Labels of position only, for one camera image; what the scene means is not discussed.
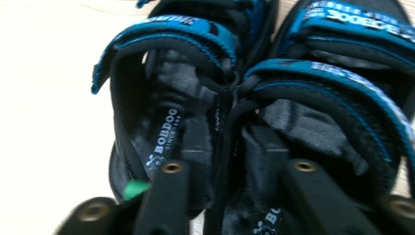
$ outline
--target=white floor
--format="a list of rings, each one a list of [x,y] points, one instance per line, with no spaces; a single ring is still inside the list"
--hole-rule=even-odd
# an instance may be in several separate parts
[[[143,17],[93,2],[0,0],[0,234],[53,234],[80,202],[112,196],[110,93],[90,94],[91,72]]]

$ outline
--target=blue strap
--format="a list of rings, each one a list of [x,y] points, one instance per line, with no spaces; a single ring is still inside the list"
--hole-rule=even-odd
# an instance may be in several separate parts
[[[97,94],[109,78],[111,61],[117,51],[133,43],[160,38],[173,38],[197,47],[221,69],[221,59],[236,65],[233,34],[217,23],[184,16],[160,16],[145,19],[119,33],[104,50],[93,72],[92,93]]]
[[[263,0],[252,0],[253,7],[246,10],[246,14],[250,19],[251,24],[251,38],[249,46],[252,46],[262,28],[263,18],[265,17],[265,2]]]
[[[294,43],[290,36],[306,29],[303,39],[348,42],[371,47],[415,66],[415,28],[385,13],[341,1],[318,1],[300,10],[284,44]]]
[[[304,77],[319,77],[327,80],[328,82],[340,84],[342,87],[347,87],[348,89],[359,91],[362,95],[370,98],[376,102],[376,104],[378,104],[378,106],[384,111],[387,117],[394,124],[399,136],[401,137],[401,145],[403,146],[403,150],[405,152],[404,155],[409,160],[409,171],[415,172],[415,134],[410,122],[407,120],[406,116],[402,113],[400,108],[398,108],[396,104],[386,94],[384,94],[381,89],[379,89],[367,79],[351,71],[331,65],[326,65],[318,62],[284,59],[273,59],[259,63],[247,72],[245,79],[248,79],[248,77],[252,74],[262,71],[275,71],[279,73],[284,72],[294,75],[302,75]],[[278,81],[267,81],[266,83],[260,83],[255,88],[255,90],[260,91],[272,86],[285,85],[283,83]],[[302,80],[300,83],[301,85],[307,85],[310,82]],[[354,116],[363,125],[365,125],[365,123],[363,123],[365,121],[364,117],[359,117],[357,115],[358,114],[355,114]],[[375,139],[375,141],[376,139],[379,139],[379,137],[377,137],[376,133],[374,132],[372,133],[372,137]],[[382,140],[378,140],[377,143],[381,149],[385,149],[385,147],[383,147],[384,144],[382,143]],[[391,157],[388,156],[386,151],[383,152],[385,154],[385,160],[389,162]]]

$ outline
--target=blue trim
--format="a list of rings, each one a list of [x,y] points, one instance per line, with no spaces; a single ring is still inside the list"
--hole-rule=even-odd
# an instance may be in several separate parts
[[[308,89],[312,89],[318,92],[321,92],[329,97],[331,97],[332,99],[335,99],[337,102],[339,102],[343,107],[345,107],[347,110],[350,111],[350,113],[364,126],[364,128],[369,132],[369,134],[372,136],[372,138],[375,140],[376,144],[378,145],[378,147],[381,149],[381,151],[384,153],[385,156],[385,161],[388,163],[393,162],[392,157],[390,156],[390,154],[388,153],[383,141],[380,139],[380,137],[377,135],[377,133],[370,127],[370,125],[367,123],[367,121],[365,120],[365,118],[363,118],[354,108],[352,108],[351,106],[349,106],[342,98],[340,98],[339,96],[335,95],[332,92],[329,92],[328,90],[324,90],[321,87],[315,86],[315,85],[311,85],[311,84],[307,84],[305,82],[301,82],[301,81],[276,81],[274,83],[268,84],[268,85],[264,85],[264,86],[259,86],[257,87],[254,91],[260,91],[260,90],[264,90],[270,87],[274,87],[274,86],[298,86],[298,87],[303,87],[303,88],[308,88]]]
[[[252,0],[252,9],[247,9],[245,13],[250,19],[250,34],[251,40],[247,46],[252,46],[259,34],[259,30],[262,28],[263,18],[265,14],[265,3],[263,0]]]

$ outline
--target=velcro strap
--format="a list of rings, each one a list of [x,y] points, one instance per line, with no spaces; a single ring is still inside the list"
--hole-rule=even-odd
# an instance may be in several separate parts
[[[409,171],[408,178],[412,185],[412,193],[414,193],[414,132],[401,110],[383,93],[382,90],[373,85],[370,81],[351,71],[331,65],[318,62],[283,59],[268,60],[259,63],[247,72],[245,79],[249,79],[250,76],[260,78],[259,83],[253,89],[254,94],[266,93],[266,90],[273,87],[295,87],[297,89],[311,90],[311,97],[313,92],[330,97],[335,102],[335,104],[331,104],[333,107],[320,108],[324,109],[324,112],[328,115],[330,112],[333,112],[332,110],[336,109],[337,106],[342,107],[344,112],[348,112],[348,114],[342,115],[342,119],[346,118],[348,115],[351,115],[352,119],[350,121],[342,120],[344,125],[343,129],[351,128],[351,126],[345,125],[359,123],[359,125],[362,126],[361,129],[370,136],[370,141],[378,146],[380,153],[382,153],[381,156],[383,156],[384,160],[388,163],[398,161],[400,155],[407,157]],[[294,97],[293,99],[303,99],[303,97],[296,97],[296,95],[300,96],[300,92],[299,94],[295,92],[295,88],[290,90],[288,95],[291,98]],[[350,98],[345,96],[346,93],[353,94],[351,99],[355,104],[347,103]],[[284,98],[280,97],[281,93],[275,94],[275,91],[273,93],[269,92],[269,94],[275,96],[273,99]],[[306,102],[312,103],[319,101],[317,101],[317,99],[309,99]],[[381,131],[383,133],[379,133],[379,126],[375,127],[377,124],[381,126]],[[349,138],[359,139],[359,141],[361,141],[363,138],[362,136],[363,134],[349,136]],[[393,141],[388,143],[384,141],[385,139],[391,139]],[[391,150],[389,150],[390,145],[393,145],[394,148],[397,148],[400,152],[397,153],[394,158],[392,157]]]
[[[341,1],[317,1],[300,10],[288,35],[281,54],[296,42],[330,41],[379,51],[406,65],[398,69],[415,67],[414,27],[385,13]]]
[[[148,0],[139,0],[141,8]],[[225,25],[235,33],[243,50],[251,48],[263,28],[264,0],[161,0],[150,17],[161,15],[186,15]]]
[[[211,74],[212,70],[221,70],[222,59],[230,59],[231,65],[237,63],[235,42],[232,33],[220,24],[206,20],[184,16],[160,16],[143,20],[119,33],[107,46],[99,63],[93,71],[92,93],[96,94],[109,78],[111,64],[117,52],[132,44],[147,42],[142,48],[143,54],[153,49],[181,49],[186,55],[185,45],[174,46],[169,43],[158,43],[163,38],[174,39],[196,47],[200,54],[207,57],[206,62],[195,61],[201,70]],[[199,55],[186,55],[191,59]]]

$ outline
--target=strap label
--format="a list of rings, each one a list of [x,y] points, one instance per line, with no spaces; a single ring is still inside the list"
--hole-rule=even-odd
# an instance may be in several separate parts
[[[355,30],[369,29],[376,33],[383,31],[387,35],[415,43],[415,29],[408,23],[402,23],[386,14],[360,9],[358,6],[342,2],[319,1],[311,4],[306,9],[301,27],[318,24],[315,19],[326,20],[327,24],[342,24],[342,27],[359,26]]]
[[[179,22],[186,25],[192,25],[197,19],[193,17],[185,16],[159,16],[148,18],[142,21],[142,23],[152,23],[152,22]]]

